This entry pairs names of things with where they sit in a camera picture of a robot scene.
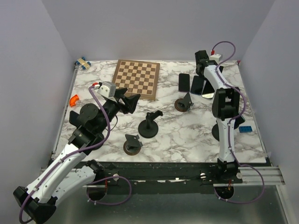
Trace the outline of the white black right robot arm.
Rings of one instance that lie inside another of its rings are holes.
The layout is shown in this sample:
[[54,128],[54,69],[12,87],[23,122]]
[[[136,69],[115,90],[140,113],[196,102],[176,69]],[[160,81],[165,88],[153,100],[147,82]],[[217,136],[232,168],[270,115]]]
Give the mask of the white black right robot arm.
[[215,90],[212,114],[218,125],[220,143],[215,178],[225,183],[238,172],[238,161],[234,155],[234,128],[235,120],[240,117],[240,90],[225,79],[217,62],[210,60],[205,50],[197,51],[195,60],[196,73],[204,77]]

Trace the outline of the black phone with purple edge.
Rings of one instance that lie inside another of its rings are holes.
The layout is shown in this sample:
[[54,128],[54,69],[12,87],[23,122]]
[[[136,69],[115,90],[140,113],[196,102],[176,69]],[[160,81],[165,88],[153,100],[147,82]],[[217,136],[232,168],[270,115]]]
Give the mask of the black phone with purple edge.
[[178,77],[178,91],[189,92],[190,91],[190,75],[180,73]]

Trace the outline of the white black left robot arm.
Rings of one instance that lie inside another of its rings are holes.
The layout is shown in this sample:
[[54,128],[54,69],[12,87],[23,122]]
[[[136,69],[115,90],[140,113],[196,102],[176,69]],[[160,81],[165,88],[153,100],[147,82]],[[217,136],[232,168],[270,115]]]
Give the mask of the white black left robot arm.
[[43,224],[49,220],[57,208],[58,197],[53,194],[59,184],[86,156],[103,146],[111,132],[110,122],[118,112],[134,113],[141,96],[135,94],[126,97],[127,88],[120,88],[111,98],[105,98],[106,102],[102,105],[94,95],[94,89],[91,86],[88,90],[95,104],[85,104],[79,113],[70,111],[69,122],[76,129],[60,155],[31,184],[14,190],[13,195],[21,208],[21,224],[25,223],[22,219],[24,212],[30,217],[27,223],[35,221]]

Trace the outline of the blue-edged black phone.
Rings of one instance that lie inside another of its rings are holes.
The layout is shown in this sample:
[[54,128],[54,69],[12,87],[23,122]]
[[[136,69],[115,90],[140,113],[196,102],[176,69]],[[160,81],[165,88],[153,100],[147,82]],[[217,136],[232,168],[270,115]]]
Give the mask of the blue-edged black phone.
[[194,76],[192,80],[190,93],[195,95],[201,95],[203,91],[204,83],[205,83],[205,79],[203,77]]

